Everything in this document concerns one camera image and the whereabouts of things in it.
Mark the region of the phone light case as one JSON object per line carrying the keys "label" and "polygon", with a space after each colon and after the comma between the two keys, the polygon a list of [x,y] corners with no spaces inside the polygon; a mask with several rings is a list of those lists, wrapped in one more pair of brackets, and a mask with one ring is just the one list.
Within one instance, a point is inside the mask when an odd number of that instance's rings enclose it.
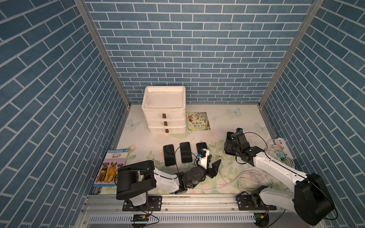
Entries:
{"label": "phone light case", "polygon": [[232,155],[232,156],[235,155],[234,145],[233,145],[232,138],[231,138],[230,135],[227,136],[227,138],[226,138],[226,141],[224,143],[224,149],[223,150],[228,155]]}
{"label": "phone light case", "polygon": [[191,146],[189,142],[180,143],[180,153],[182,163],[190,163],[193,161]]}

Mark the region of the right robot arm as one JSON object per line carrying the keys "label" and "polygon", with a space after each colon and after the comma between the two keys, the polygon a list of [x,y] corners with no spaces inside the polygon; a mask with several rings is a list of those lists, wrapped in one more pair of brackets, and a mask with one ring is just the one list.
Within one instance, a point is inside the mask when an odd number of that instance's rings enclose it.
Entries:
{"label": "right robot arm", "polygon": [[240,158],[245,164],[259,168],[282,182],[288,191],[275,190],[267,185],[254,189],[249,202],[257,210],[269,210],[276,206],[295,212],[304,222],[315,226],[337,212],[323,179],[316,173],[306,174],[269,156],[257,146],[250,146],[241,128],[228,132],[224,144],[228,155]]}

